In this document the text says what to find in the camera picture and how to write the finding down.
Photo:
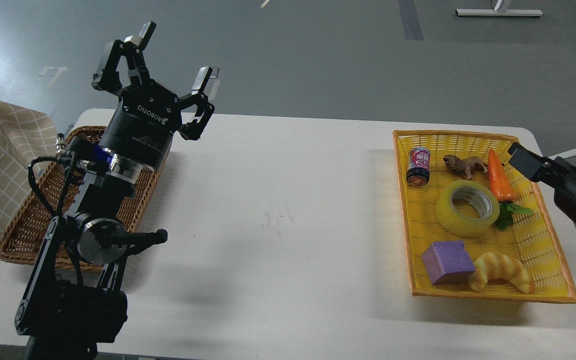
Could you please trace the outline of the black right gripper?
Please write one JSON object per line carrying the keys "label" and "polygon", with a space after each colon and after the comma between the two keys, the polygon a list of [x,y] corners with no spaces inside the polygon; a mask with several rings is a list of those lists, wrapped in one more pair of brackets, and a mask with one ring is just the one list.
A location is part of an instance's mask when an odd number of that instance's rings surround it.
{"label": "black right gripper", "polygon": [[555,188],[555,205],[576,224],[576,166],[562,157],[538,155],[518,142],[513,142],[507,153],[509,164],[528,180]]}

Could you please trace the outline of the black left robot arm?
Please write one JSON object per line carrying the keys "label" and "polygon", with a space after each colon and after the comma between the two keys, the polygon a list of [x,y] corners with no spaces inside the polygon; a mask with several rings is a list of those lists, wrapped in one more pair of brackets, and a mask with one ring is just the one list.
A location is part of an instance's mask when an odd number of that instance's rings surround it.
{"label": "black left robot arm", "polygon": [[25,360],[93,360],[128,319],[122,280],[130,256],[168,239],[166,230],[130,232],[118,214],[137,193],[142,170],[157,171],[174,134],[198,141],[215,108],[205,89],[218,68],[204,66],[178,96],[150,76],[144,50],[156,29],[105,46],[91,86],[118,98],[98,144],[57,135],[55,155],[28,165],[30,189],[51,216],[14,318],[27,336]]}

